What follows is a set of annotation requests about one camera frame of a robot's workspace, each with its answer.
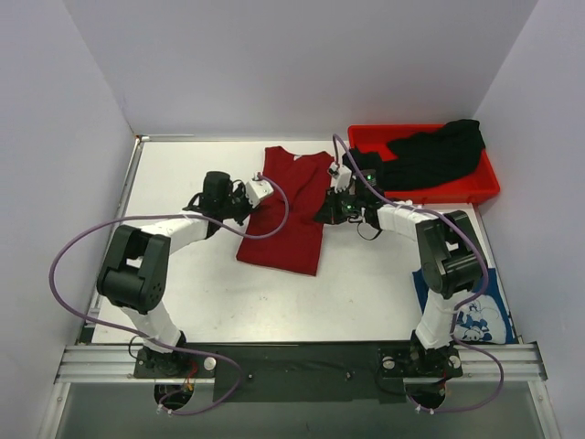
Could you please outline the red t shirt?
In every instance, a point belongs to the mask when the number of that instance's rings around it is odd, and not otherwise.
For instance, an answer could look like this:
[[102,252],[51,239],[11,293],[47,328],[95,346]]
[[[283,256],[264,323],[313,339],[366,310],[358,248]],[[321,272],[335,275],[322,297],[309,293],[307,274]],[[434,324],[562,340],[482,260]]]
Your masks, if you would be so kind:
[[264,151],[262,174],[280,188],[250,215],[246,232],[264,235],[279,225],[270,238],[244,239],[237,251],[240,262],[315,276],[324,225],[314,216],[324,205],[330,188],[328,173],[333,157],[327,152],[294,155],[280,146]]

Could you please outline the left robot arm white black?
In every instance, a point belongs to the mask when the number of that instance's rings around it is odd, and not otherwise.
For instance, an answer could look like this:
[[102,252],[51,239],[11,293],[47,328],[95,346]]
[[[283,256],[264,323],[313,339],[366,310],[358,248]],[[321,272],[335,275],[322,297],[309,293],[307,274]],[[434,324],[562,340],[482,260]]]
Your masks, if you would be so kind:
[[188,368],[186,336],[165,309],[170,256],[213,236],[225,220],[241,225],[274,192],[259,178],[244,183],[220,171],[207,172],[203,188],[176,219],[142,227],[121,225],[113,233],[97,280],[97,291],[145,334],[139,361],[159,375],[176,377]]

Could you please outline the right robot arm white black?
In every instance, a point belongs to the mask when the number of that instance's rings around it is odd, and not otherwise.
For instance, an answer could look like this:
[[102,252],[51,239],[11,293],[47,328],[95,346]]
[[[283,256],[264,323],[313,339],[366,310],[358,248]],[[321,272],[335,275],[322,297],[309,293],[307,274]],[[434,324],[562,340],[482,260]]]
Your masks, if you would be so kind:
[[447,214],[417,207],[409,201],[389,201],[368,170],[353,174],[331,165],[331,187],[315,220],[328,225],[367,224],[377,231],[398,234],[418,246],[420,271],[428,287],[421,320],[408,342],[380,351],[382,372],[401,378],[451,378],[461,362],[453,350],[460,300],[488,278],[487,262],[467,214]]

